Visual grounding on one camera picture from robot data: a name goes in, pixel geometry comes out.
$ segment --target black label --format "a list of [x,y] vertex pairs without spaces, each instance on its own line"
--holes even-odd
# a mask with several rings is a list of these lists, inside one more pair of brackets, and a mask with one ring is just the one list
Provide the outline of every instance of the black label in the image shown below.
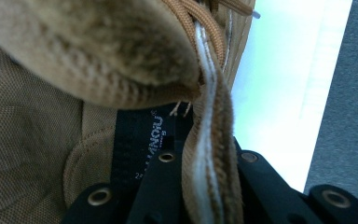
[[112,159],[111,183],[116,190],[131,190],[141,183],[147,165],[162,149],[182,151],[192,126],[192,112],[186,118],[186,105],[178,116],[170,116],[175,105],[144,110],[120,110]]

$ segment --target tan canvas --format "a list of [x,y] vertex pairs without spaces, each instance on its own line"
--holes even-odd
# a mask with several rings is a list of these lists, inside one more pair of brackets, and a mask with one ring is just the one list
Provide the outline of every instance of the tan canvas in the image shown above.
[[[0,0],[0,223],[59,223],[82,190],[109,181],[117,110],[179,101],[195,109],[190,218],[242,221],[229,89],[251,17],[228,9],[236,0],[201,13],[188,1]],[[218,33],[186,28],[172,2],[188,18],[211,9]]]

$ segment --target shoelace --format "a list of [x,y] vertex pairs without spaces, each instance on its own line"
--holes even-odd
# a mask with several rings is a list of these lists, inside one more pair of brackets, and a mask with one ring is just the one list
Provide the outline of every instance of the shoelace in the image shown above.
[[240,13],[242,16],[251,16],[254,13],[253,9],[241,2],[241,0],[210,0],[211,10],[208,10],[195,0],[162,0],[162,2],[170,8],[181,22],[194,49],[196,48],[196,29],[191,17],[205,27],[221,65],[226,57],[225,40],[219,25],[213,18],[213,15],[217,13],[219,3]]

